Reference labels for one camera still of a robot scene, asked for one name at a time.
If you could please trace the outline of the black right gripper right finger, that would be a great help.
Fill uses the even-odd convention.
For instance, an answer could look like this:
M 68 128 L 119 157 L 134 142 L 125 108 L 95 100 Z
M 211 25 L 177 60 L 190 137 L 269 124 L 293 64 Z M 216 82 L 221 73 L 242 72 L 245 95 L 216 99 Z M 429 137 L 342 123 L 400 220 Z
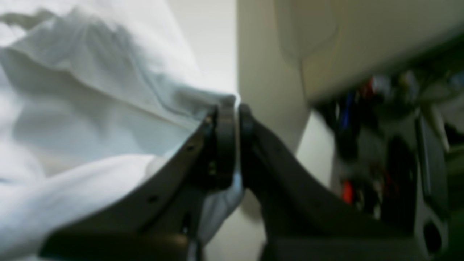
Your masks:
M 261 261 L 425 261 L 413 236 L 348 206 L 308 173 L 280 139 L 238 109 L 244 187 L 260 203 Z

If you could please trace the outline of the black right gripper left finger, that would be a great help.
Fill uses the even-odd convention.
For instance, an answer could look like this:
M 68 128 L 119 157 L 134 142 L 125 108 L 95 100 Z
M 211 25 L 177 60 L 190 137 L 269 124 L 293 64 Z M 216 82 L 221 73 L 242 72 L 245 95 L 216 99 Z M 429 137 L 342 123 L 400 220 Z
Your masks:
M 60 228 L 40 256 L 53 261 L 201 261 L 207 194 L 232 184 L 234 106 L 214 106 L 178 152 L 117 203 Z

